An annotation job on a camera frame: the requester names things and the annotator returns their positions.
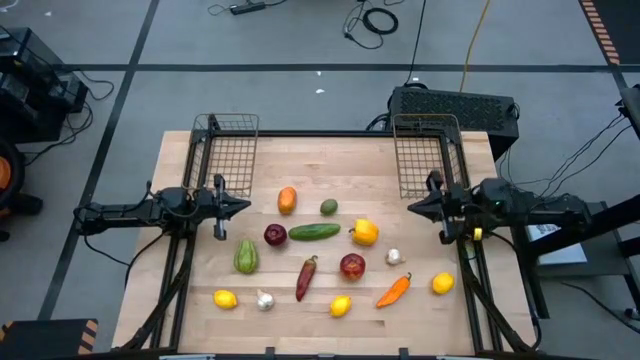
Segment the metal wire basket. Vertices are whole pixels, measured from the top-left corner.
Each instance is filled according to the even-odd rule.
[[[231,196],[251,196],[260,118],[254,114],[211,113],[196,116],[191,131],[191,169],[183,186],[213,189],[221,174]]]
[[[427,196],[429,172],[443,174],[444,187],[466,182],[458,119],[450,114],[398,114],[392,119],[400,197]]]

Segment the butcher block tabletop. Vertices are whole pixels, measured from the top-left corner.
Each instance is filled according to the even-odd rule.
[[[463,132],[462,138],[471,183],[495,177],[486,133]],[[189,132],[165,133],[154,191],[180,186],[188,142]],[[286,186],[298,193],[297,207],[289,216],[280,215],[276,203]],[[336,199],[339,208],[335,215],[323,217],[320,204],[328,198]],[[214,221],[198,228],[179,352],[247,354],[275,347],[279,354],[394,355],[406,347],[413,355],[474,353],[456,247],[440,243],[440,224],[407,211],[416,199],[400,199],[393,138],[259,137],[249,200],[252,205],[226,223],[226,241],[213,237]],[[375,245],[363,247],[351,240],[348,230],[359,218],[379,226]],[[272,223],[289,229],[322,222],[339,223],[342,230],[326,240],[287,240],[281,248],[263,240],[264,229]],[[138,249],[159,233],[159,229],[141,230]],[[253,240],[260,256],[259,268],[251,275],[233,267],[236,247],[243,239]],[[161,240],[133,267],[114,346],[129,340],[157,303],[168,244],[168,238]],[[399,249],[406,262],[387,265],[385,254],[391,248]],[[515,255],[506,244],[491,238],[484,240],[484,248],[496,305],[523,340],[533,343]],[[366,260],[366,272],[356,282],[343,279],[339,271],[340,259],[349,253]],[[312,255],[318,256],[317,271],[298,302],[296,279]],[[405,295],[377,309],[378,299],[408,272],[413,277]],[[431,290],[431,280],[440,272],[455,276],[455,286],[446,295]],[[214,304],[212,295],[220,289],[237,295],[236,308],[223,310]],[[258,309],[257,289],[275,297],[271,310]],[[348,295],[353,302],[342,318],[329,315],[329,304],[337,295]],[[486,316],[479,302],[478,306],[484,344],[489,348]],[[173,314],[173,309],[168,310],[166,318],[172,320]],[[168,343],[171,322],[165,321],[161,345]]]

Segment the red chili pepper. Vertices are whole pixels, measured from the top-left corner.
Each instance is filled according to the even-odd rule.
[[[296,299],[298,301],[302,301],[302,297],[304,297],[304,294],[309,288],[311,278],[313,278],[313,274],[316,272],[317,258],[317,256],[313,255],[311,258],[307,259],[304,262],[304,265],[302,265],[300,275],[298,275],[298,283],[296,285]]]

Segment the cucumber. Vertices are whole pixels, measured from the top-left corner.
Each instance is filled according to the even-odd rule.
[[[334,199],[328,199],[320,205],[320,213],[322,215],[333,215],[338,210],[338,202]]]
[[[292,240],[320,240],[331,237],[340,232],[338,224],[311,224],[296,226],[289,229],[289,237]]]

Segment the green squash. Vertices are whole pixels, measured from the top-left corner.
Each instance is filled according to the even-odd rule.
[[[258,249],[251,240],[242,240],[233,258],[233,266],[243,274],[251,274],[258,268]]]

